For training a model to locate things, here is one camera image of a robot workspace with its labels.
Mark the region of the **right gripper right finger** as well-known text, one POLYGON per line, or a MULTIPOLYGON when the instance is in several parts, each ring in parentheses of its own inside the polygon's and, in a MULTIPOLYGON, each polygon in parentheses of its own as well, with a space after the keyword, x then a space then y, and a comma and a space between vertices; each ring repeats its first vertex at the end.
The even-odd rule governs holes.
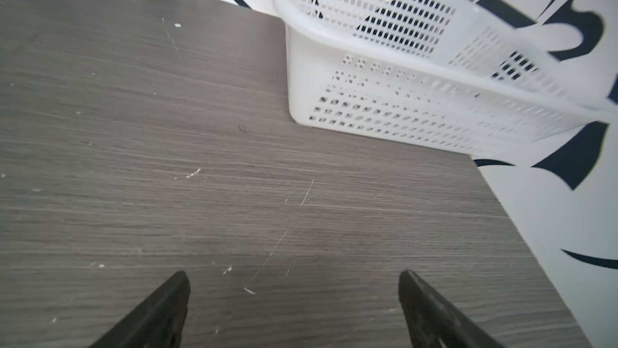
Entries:
POLYGON ((412 270, 401 272, 398 298, 413 347, 503 347, 412 270))

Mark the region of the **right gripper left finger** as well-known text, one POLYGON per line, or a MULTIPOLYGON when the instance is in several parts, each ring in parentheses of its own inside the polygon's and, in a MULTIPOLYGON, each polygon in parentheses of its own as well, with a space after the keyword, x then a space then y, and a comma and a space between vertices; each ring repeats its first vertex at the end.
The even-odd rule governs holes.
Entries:
POLYGON ((92 346, 179 347, 190 295, 186 272, 174 273, 92 346))

